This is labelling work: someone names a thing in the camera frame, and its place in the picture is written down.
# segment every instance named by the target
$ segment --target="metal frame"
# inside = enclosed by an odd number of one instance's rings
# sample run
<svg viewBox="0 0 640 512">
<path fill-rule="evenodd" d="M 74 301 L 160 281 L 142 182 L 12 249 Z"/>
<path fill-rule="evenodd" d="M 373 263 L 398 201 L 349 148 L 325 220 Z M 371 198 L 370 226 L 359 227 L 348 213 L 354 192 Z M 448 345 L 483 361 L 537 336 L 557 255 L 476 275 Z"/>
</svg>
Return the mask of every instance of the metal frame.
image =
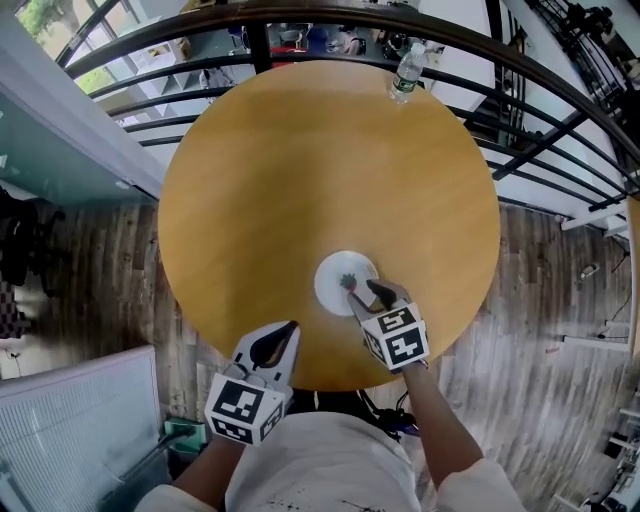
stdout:
<svg viewBox="0 0 640 512">
<path fill-rule="evenodd" d="M 124 105 L 122 107 L 112 108 L 111 110 L 107 110 L 107 115 L 116 117 L 128 112 L 135 112 L 137 110 L 143 110 L 155 105 L 162 105 L 163 103 L 175 103 L 176 101 L 195 100 L 198 98 L 215 98 L 217 96 L 222 96 L 229 89 L 231 89 L 231 87 L 214 87 L 201 91 L 188 91 L 178 92 L 176 94 L 167 94 L 166 96 L 158 96 L 157 98 L 136 101 L 135 103 L 129 103 L 128 105 Z"/>
<path fill-rule="evenodd" d="M 562 126 L 555 127 L 549 130 L 542 137 L 540 142 L 538 142 L 538 144 L 536 144 L 535 146 L 530 146 L 522 152 L 521 156 L 513 158 L 512 160 L 504 164 L 502 166 L 502 169 L 499 169 L 498 172 L 494 173 L 494 179 L 499 181 L 505 176 L 508 176 L 522 164 L 529 162 L 534 156 L 539 155 L 545 149 L 549 149 L 562 137 L 568 135 L 569 132 L 573 131 L 574 128 L 577 128 L 586 120 L 587 116 L 584 113 L 574 112 L 562 122 Z"/>
<path fill-rule="evenodd" d="M 100 12 L 106 14 L 113 5 L 115 5 L 115 3 L 117 3 L 116 0 L 107 0 L 107 3 L 100 7 Z M 101 21 L 98 19 L 98 11 L 96 11 L 95 14 L 96 15 L 92 16 L 90 20 L 83 25 L 83 29 L 81 29 L 78 34 L 79 38 L 86 37 L 90 32 L 90 30 L 89 32 L 86 32 L 86 30 L 88 30 L 87 27 L 91 24 L 94 24 L 93 27 L 95 27 Z M 308 0 L 304 2 L 304 4 L 300 4 L 297 0 L 281 0 L 277 5 L 273 5 L 268 0 L 253 0 L 245 4 L 207 6 L 173 18 L 161 20 L 158 23 L 126 34 L 69 65 L 66 68 L 66 71 L 70 77 L 76 78 L 91 69 L 102 66 L 113 59 L 121 57 L 122 55 L 126 55 L 153 44 L 162 43 L 167 40 L 204 31 L 225 29 L 238 25 L 242 25 L 246 29 L 249 40 L 248 46 L 250 47 L 250 53 L 248 54 L 215 57 L 176 64 L 174 66 L 135 76 L 116 84 L 111 84 L 93 92 L 90 96 L 92 98 L 98 98 L 115 90 L 147 80 L 214 66 L 230 66 L 250 63 L 254 65 L 256 73 L 261 73 L 271 69 L 274 62 L 299 62 L 306 60 L 351 61 L 370 64 L 388 70 L 394 70 L 397 66 L 397 63 L 393 61 L 371 59 L 364 56 L 349 56 L 329 53 L 325 55 L 309 55 L 297 52 L 271 54 L 265 23 L 292 21 L 313 21 L 314 23 L 353 23 L 362 27 L 375 27 L 383 30 L 402 32 L 408 35 L 437 41 L 488 59 L 498 66 L 504 66 L 511 69 L 514 74 L 518 74 L 526 79 L 532 80 L 536 84 L 551 91 L 576 109 L 574 114 L 569 116 L 567 119 L 560 121 L 551 115 L 526 104 L 517 97 L 509 96 L 502 91 L 494 90 L 490 87 L 441 71 L 428 68 L 424 69 L 422 76 L 425 78 L 473 90 L 480 94 L 484 94 L 487 97 L 508 103 L 512 105 L 514 109 L 527 112 L 552 126 L 552 129 L 550 129 L 544 136 L 539 137 L 518 129 L 517 127 L 510 126 L 507 123 L 503 123 L 493 117 L 450 107 L 450 110 L 458 117 L 472 120 L 480 125 L 502 130 L 515 137 L 528 140 L 532 143 L 530 147 L 525 150 L 516 151 L 501 144 L 483 141 L 482 139 L 476 138 L 476 142 L 480 147 L 485 147 L 511 157 L 511 160 L 504 164 L 491 161 L 487 162 L 491 168 L 496 170 L 493 173 L 493 177 L 496 180 L 503 179 L 508 175 L 527 179 L 584 201 L 589 205 L 590 211 L 604 209 L 612 204 L 619 203 L 630 194 L 635 194 L 640 191 L 640 184 L 636 182 L 614 158 L 604 153 L 600 148 L 574 131 L 574 129 L 584 121 L 591 120 L 603 129 L 614 142 L 616 142 L 630 155 L 633 160 L 640 163 L 640 149 L 633 144 L 633 142 L 615 124 L 610 116 L 591 102 L 589 98 L 586 98 L 577 89 L 557 75 L 551 73 L 544 66 L 529 57 L 523 56 L 516 49 L 509 48 L 500 42 L 494 41 L 491 38 L 468 30 L 464 27 L 430 16 L 418 14 L 415 11 L 374 4 L 355 4 L 341 0 Z M 219 96 L 224 94 L 227 90 L 229 90 L 229 88 L 217 88 L 161 96 L 112 109 L 108 114 L 111 116 L 120 116 L 128 112 L 142 110 L 158 104 Z M 189 124 L 194 122 L 196 118 L 197 116 L 182 116 L 178 118 L 161 119 L 149 123 L 132 125 L 125 129 L 129 133 L 133 133 L 151 128 Z M 587 149 L 613 166 L 628 180 L 629 184 L 635 185 L 636 188 L 633 190 L 627 190 L 624 186 L 616 183 L 609 177 L 605 176 L 602 172 L 594 169 L 579 158 L 556 147 L 554 144 L 565 136 L 570 136 L 583 144 Z M 179 140 L 181 140 L 180 136 L 159 137 L 141 141 L 140 144 L 148 147 L 176 143 L 179 142 Z M 595 176 L 604 184 L 618 192 L 618 195 L 610 195 L 591 183 L 583 181 L 578 177 L 559 169 L 558 167 L 535 158 L 544 151 L 550 151 L 557 154 L 574 165 L 581 167 L 592 176 Z M 518 168 L 525 163 L 531 163 L 532 165 L 551 172 L 562 179 L 566 179 L 580 187 L 583 187 L 592 194 L 601 196 L 604 200 L 600 202 L 595 201 L 592 198 L 586 197 L 583 194 L 570 190 L 562 185 L 519 171 Z"/>
<path fill-rule="evenodd" d="M 104 96 L 105 94 L 109 94 L 110 92 L 117 91 L 118 89 L 124 89 L 125 87 L 130 87 L 135 84 L 139 84 L 140 82 L 146 82 L 147 80 L 153 80 L 154 78 L 160 78 L 163 76 L 172 76 L 177 75 L 179 73 L 186 73 L 189 71 L 196 71 L 199 69 L 205 68 L 214 68 L 220 66 L 236 66 L 238 64 L 251 64 L 253 62 L 250 54 L 246 55 L 230 55 L 225 57 L 214 57 L 210 59 L 201 59 L 201 60 L 192 60 L 189 62 L 183 62 L 180 64 L 174 64 L 173 66 L 168 66 L 166 68 L 156 69 L 154 71 L 149 71 L 148 73 L 143 73 L 142 75 L 133 76 L 131 78 L 126 78 L 124 80 L 120 80 L 115 84 L 109 84 L 97 91 L 93 91 L 88 96 L 89 98 L 95 99 L 100 96 Z"/>
<path fill-rule="evenodd" d="M 142 130 L 151 130 L 152 128 L 164 128 L 165 126 L 176 126 L 179 124 L 195 123 L 200 116 L 179 116 L 168 117 L 166 119 L 158 119 L 157 121 L 149 121 L 148 123 L 132 124 L 124 127 L 127 133 L 139 132 Z"/>
<path fill-rule="evenodd" d="M 149 139 L 138 141 L 143 148 L 149 146 L 162 146 L 163 144 L 180 144 L 183 135 L 174 135 L 172 137 L 160 137 L 158 139 Z"/>
<path fill-rule="evenodd" d="M 254 0 L 246 4 L 203 7 L 179 16 L 161 20 L 108 43 L 67 67 L 67 73 L 76 78 L 123 54 L 198 32 L 217 30 L 237 25 L 264 24 L 266 22 L 309 21 L 315 23 L 354 23 L 363 27 L 376 27 L 408 35 L 427 38 L 458 48 L 514 72 L 552 91 L 609 134 L 636 162 L 640 163 L 640 149 L 627 137 L 609 116 L 562 78 L 549 72 L 535 60 L 523 56 L 513 48 L 494 41 L 459 25 L 418 14 L 415 11 L 376 4 L 359 4 L 340 0 L 281 0 L 277 5 L 268 0 Z M 261 43 L 252 49 L 259 52 Z M 262 64 L 266 56 L 259 56 Z"/>
<path fill-rule="evenodd" d="M 599 220 L 606 219 L 608 217 L 613 217 L 614 215 L 622 214 L 626 211 L 626 205 L 624 203 L 619 203 L 605 210 L 598 210 L 597 212 L 589 213 L 584 215 L 583 217 L 578 217 L 576 219 L 564 222 L 560 229 L 562 231 L 568 231 L 569 229 L 574 229 L 579 226 L 584 226 L 586 224 L 591 224 L 593 222 L 597 222 Z"/>
<path fill-rule="evenodd" d="M 64 68 L 69 63 L 78 47 L 87 37 L 89 37 L 89 34 L 93 32 L 93 29 L 102 23 L 107 14 L 109 14 L 111 9 L 113 9 L 118 2 L 120 2 L 120 0 L 105 0 L 105 2 L 98 7 L 91 16 L 89 16 L 89 19 L 82 24 L 71 40 L 65 45 L 60 54 L 56 57 L 56 64 Z"/>
</svg>

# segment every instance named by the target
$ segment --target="green object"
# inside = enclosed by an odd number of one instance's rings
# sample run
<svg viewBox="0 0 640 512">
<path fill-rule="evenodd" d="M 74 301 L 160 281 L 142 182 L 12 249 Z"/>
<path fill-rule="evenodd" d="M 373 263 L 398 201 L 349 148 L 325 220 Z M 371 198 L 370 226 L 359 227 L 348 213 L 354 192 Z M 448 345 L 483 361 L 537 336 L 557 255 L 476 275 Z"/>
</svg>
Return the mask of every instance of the green object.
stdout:
<svg viewBox="0 0 640 512">
<path fill-rule="evenodd" d="M 354 274 L 343 274 L 340 279 L 340 286 L 350 292 L 355 292 L 358 281 Z"/>
<path fill-rule="evenodd" d="M 57 21 L 62 22 L 72 34 L 80 28 L 73 0 L 31 0 L 18 12 L 18 19 L 35 39 Z"/>
<path fill-rule="evenodd" d="M 172 448 L 182 453 L 200 453 L 200 448 L 207 442 L 204 423 L 186 420 L 184 418 L 169 418 L 164 422 L 164 433 L 167 436 L 193 432 L 189 437 L 180 438 Z"/>
<path fill-rule="evenodd" d="M 76 79 L 76 84 L 85 94 L 97 91 L 98 89 L 112 83 L 113 78 L 109 76 L 109 73 L 107 73 L 104 68 L 96 68 Z"/>
</svg>

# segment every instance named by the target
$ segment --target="round wooden table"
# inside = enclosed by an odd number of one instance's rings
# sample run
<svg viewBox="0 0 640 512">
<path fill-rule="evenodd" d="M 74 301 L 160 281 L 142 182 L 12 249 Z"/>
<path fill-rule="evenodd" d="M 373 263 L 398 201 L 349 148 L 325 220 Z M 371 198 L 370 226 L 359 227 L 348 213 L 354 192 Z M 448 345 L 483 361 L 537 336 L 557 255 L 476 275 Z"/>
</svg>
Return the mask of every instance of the round wooden table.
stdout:
<svg viewBox="0 0 640 512">
<path fill-rule="evenodd" d="M 394 379 L 356 320 L 316 299 L 318 265 L 342 249 L 409 290 L 431 359 L 473 320 L 500 243 L 491 174 L 430 93 L 389 99 L 392 77 L 346 62 L 272 69 L 218 99 L 180 143 L 160 201 L 162 261 L 183 313 L 225 356 L 244 334 L 297 320 L 294 387 Z"/>
</svg>

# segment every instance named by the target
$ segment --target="white radiator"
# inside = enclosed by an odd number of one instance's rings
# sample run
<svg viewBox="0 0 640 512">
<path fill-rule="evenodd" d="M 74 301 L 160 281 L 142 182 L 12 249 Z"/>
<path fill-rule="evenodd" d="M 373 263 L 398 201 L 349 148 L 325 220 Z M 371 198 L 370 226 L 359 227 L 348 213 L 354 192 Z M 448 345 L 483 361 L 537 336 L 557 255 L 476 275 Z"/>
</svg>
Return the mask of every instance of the white radiator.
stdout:
<svg viewBox="0 0 640 512">
<path fill-rule="evenodd" d="M 33 512 L 97 512 L 159 428 L 150 346 L 0 382 L 0 471 Z"/>
</svg>

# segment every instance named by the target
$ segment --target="water bottle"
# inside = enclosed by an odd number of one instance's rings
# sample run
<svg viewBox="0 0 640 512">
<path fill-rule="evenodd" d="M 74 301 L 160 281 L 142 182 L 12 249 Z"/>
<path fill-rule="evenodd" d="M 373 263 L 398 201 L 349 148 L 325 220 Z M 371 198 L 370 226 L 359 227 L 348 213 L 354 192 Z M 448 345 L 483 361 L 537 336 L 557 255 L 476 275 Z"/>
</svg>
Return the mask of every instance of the water bottle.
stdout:
<svg viewBox="0 0 640 512">
<path fill-rule="evenodd" d="M 413 43 L 411 51 L 400 61 L 396 76 L 389 89 L 389 97 L 396 103 L 403 104 L 409 101 L 409 94 L 413 91 L 422 74 L 425 51 L 426 48 L 423 44 Z"/>
</svg>

